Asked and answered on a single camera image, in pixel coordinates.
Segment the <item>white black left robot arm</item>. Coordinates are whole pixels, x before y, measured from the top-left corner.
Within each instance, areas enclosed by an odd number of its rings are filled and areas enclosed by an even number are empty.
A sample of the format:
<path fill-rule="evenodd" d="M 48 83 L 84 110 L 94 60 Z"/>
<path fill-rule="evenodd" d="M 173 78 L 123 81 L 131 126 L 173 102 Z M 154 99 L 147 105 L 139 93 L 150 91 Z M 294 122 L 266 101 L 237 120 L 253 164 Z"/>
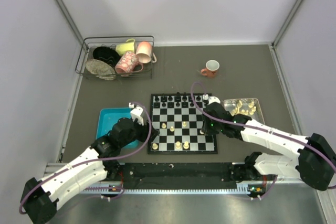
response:
<path fill-rule="evenodd" d="M 27 214 L 33 223 L 47 223 L 67 201 L 92 184 L 116 179 L 122 148 L 135 140 L 146 144 L 158 134 L 150 121 L 141 124 L 138 120 L 119 119 L 72 162 L 42 179 L 27 181 L 19 213 Z"/>

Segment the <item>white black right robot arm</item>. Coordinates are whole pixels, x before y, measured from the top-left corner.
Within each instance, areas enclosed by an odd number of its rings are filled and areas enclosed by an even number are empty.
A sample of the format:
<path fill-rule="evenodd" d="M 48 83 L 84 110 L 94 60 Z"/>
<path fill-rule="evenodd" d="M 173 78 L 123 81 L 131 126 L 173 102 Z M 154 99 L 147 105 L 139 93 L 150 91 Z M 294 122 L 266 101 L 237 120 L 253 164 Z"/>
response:
<path fill-rule="evenodd" d="M 286 133 L 246 115 L 232 116 L 217 102 L 208 104 L 201 113 L 202 132 L 206 135 L 222 133 L 277 152 L 277 155 L 256 152 L 246 157 L 245 174 L 248 178 L 256 180 L 262 175 L 279 175 L 300 179 L 320 191 L 332 188 L 335 151 L 322 135 Z"/>

